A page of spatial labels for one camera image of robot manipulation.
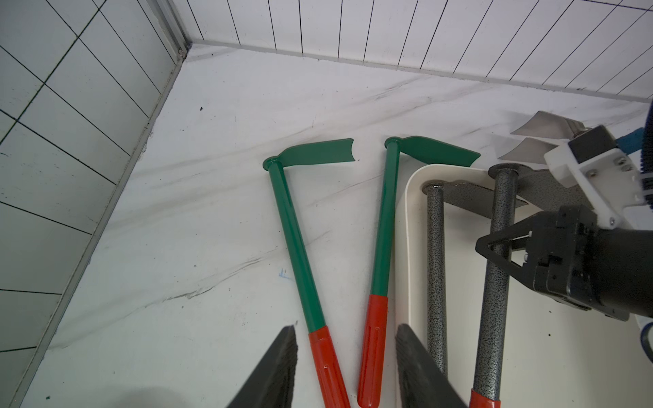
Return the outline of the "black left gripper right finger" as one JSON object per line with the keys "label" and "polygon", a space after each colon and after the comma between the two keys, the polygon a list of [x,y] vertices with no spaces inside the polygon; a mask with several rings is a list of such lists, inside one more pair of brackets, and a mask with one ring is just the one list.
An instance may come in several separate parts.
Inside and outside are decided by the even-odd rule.
{"label": "black left gripper right finger", "polygon": [[402,407],[467,407],[408,324],[398,326],[396,359]]}

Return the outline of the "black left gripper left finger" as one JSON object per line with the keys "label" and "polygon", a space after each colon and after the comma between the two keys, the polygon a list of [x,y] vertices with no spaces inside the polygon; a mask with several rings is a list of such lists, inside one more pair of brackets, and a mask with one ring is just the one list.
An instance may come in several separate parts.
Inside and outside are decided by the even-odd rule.
{"label": "black left gripper left finger", "polygon": [[284,326],[227,407],[291,407],[297,362],[295,328]]}

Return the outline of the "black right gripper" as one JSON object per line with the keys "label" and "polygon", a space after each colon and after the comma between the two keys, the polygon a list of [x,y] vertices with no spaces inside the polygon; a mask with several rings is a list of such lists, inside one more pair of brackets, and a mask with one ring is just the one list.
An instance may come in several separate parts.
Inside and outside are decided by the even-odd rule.
{"label": "black right gripper", "polygon": [[[499,244],[525,249],[525,263],[490,253]],[[533,292],[622,321],[652,316],[652,232],[646,229],[601,229],[586,207],[563,207],[482,236],[475,250]]]}

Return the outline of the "grey speckled hoe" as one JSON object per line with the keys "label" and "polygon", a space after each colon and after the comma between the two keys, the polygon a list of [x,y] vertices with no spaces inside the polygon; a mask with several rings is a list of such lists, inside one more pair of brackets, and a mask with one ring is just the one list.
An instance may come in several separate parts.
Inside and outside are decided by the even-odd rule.
{"label": "grey speckled hoe", "polygon": [[[520,192],[525,192],[527,200],[539,207],[588,202],[579,186],[564,187],[547,170],[534,170],[519,163],[500,163],[492,166],[488,175],[495,181],[491,233],[514,224],[516,198]],[[471,407],[501,406],[508,288],[508,273],[489,260],[486,264]]]}
{"label": "grey speckled hoe", "polygon": [[445,266],[445,186],[431,180],[422,192],[427,198],[427,312],[428,350],[437,367],[447,373],[447,297]]}

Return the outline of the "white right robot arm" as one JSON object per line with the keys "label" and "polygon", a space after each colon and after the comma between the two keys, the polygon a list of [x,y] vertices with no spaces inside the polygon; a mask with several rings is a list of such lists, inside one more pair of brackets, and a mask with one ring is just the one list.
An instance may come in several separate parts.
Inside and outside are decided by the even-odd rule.
{"label": "white right robot arm", "polygon": [[652,233],[627,211],[652,204],[652,126],[622,137],[604,126],[537,112],[516,130],[521,143],[489,175],[515,177],[508,200],[538,212],[482,236],[475,249],[533,292],[627,321],[652,354]]}

